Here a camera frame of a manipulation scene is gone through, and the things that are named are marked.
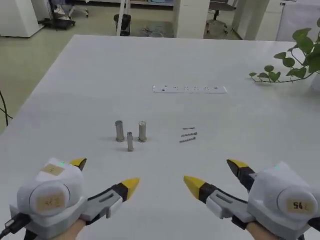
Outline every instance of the plant stem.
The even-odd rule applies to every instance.
[[[255,81],[256,83],[273,83],[273,84],[275,84],[275,83],[293,83],[293,82],[296,82],[296,81],[300,81],[300,80],[307,79],[307,78],[309,78],[312,74],[314,74],[314,72],[311,73],[311,74],[309,74],[308,76],[306,76],[306,77],[304,77],[304,78],[299,78],[299,79],[295,79],[295,80],[288,80],[288,81],[276,81],[276,82],[273,82],[273,81],[264,81],[264,80],[262,80],[260,77],[259,77],[260,81],[257,81],[257,80],[255,80],[255,79],[253,79],[252,77],[251,77],[251,78],[252,78],[252,80]]]
[[[296,56],[294,55],[293,51],[291,51],[291,55],[292,55],[292,57],[293,57],[295,60],[298,61],[298,63],[300,63],[301,66],[303,66],[302,62],[300,62],[299,59],[296,58]]]

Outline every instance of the metal cylinder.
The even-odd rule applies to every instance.
[[[134,151],[134,141],[132,137],[132,132],[128,131],[126,133],[126,141],[128,143],[128,152],[133,152]]]
[[[144,143],[147,140],[146,129],[147,123],[145,121],[139,122],[139,137],[138,141]]]
[[[123,142],[125,140],[124,136],[124,126],[121,120],[115,122],[115,131],[116,131],[116,138],[117,142]]]

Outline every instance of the sticker label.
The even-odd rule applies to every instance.
[[[36,210],[38,212],[50,211],[65,206],[65,195],[63,192],[36,198]]]
[[[41,169],[41,172],[45,172],[47,174],[51,174],[54,176],[58,176],[59,174],[61,174],[65,169],[56,165],[53,165],[51,163],[49,163],[48,165],[46,165],[44,168]]]
[[[312,201],[289,198],[286,201],[286,210],[289,213],[312,215],[314,213],[314,203]]]

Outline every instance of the white cabinet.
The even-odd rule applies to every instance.
[[[281,21],[284,1],[270,0],[255,40],[275,41]]]
[[[30,0],[0,0],[1,36],[28,38],[39,29]]]
[[[232,28],[244,40],[275,41],[285,0],[239,0]]]
[[[175,38],[203,39],[210,0],[174,0]]]

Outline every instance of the trash bin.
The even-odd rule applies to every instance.
[[[115,29],[118,30],[119,14],[114,15]],[[130,36],[131,15],[123,14],[120,36]]]

